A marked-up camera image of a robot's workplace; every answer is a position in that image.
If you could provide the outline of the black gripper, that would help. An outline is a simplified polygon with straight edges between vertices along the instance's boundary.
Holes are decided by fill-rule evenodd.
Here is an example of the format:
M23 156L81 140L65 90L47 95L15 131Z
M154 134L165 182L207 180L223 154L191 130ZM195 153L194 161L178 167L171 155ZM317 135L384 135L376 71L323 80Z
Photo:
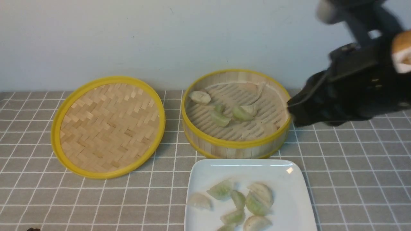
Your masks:
M377 38L330 53L330 66L312 75L287 102L296 127L337 127L383 114L410 110L410 36Z

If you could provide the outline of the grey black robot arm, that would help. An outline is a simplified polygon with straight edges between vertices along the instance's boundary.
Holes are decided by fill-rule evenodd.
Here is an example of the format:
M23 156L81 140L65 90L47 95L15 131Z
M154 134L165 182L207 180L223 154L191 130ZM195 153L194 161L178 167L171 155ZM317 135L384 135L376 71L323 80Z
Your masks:
M411 107L410 30L383 0L321 0L317 18L345 22L355 41L329 53L330 66L287 102L295 127L337 127Z

